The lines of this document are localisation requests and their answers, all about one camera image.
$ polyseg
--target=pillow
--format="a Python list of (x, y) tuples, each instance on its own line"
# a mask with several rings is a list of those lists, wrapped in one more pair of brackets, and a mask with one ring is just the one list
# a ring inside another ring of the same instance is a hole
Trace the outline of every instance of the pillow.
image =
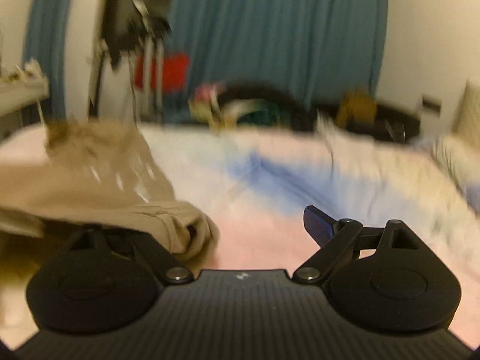
[(470, 81), (466, 84), (455, 132), (480, 150), (480, 87)]
[(431, 155), (438, 167), (452, 178), (469, 205), (480, 214), (480, 151), (455, 135), (423, 139), (417, 147)]

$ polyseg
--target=desk leg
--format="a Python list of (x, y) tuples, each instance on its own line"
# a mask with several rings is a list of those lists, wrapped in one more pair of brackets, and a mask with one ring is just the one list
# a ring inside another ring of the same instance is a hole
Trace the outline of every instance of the desk leg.
[(37, 101), (37, 110), (38, 110), (38, 116), (40, 116), (40, 122), (42, 124), (45, 124), (45, 119), (43, 118), (42, 106), (40, 105), (39, 101)]

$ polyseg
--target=bedsheet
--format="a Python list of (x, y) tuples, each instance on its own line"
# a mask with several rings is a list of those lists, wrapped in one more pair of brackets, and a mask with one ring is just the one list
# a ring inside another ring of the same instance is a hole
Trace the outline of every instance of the bedsheet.
[[(177, 199), (203, 210), (220, 229), (206, 268), (293, 273), (318, 250), (302, 223), (309, 204), (366, 226), (402, 219), (458, 277), (462, 302), (450, 328), (471, 347), (480, 345), (479, 221), (427, 154), (335, 128), (317, 136), (154, 125), (140, 130)], [(47, 161), (44, 139), (41, 127), (25, 128), (0, 147), (0, 161)], [(27, 279), (11, 278), (2, 289), (0, 338), (12, 347), (35, 332), (23, 298)]]

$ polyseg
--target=wall outlet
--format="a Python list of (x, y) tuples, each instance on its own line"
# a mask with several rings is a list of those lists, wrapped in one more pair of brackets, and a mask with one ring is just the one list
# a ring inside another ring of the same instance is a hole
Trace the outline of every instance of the wall outlet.
[(438, 116), (442, 113), (442, 101), (428, 95), (422, 96), (421, 107), (422, 110), (434, 112), (435, 114), (438, 114)]

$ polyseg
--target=blue curtain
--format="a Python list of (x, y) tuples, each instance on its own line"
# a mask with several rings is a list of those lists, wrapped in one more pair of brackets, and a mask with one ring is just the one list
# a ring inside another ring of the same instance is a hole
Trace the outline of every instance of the blue curtain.
[(268, 81), (306, 107), (358, 86), (374, 93), (386, 15), (387, 0), (172, 0), (166, 49), (191, 66), (165, 108), (184, 110), (195, 86), (216, 80)]
[(35, 58), (50, 80), (51, 113), (65, 118), (64, 50), (70, 0), (33, 0), (23, 61)]

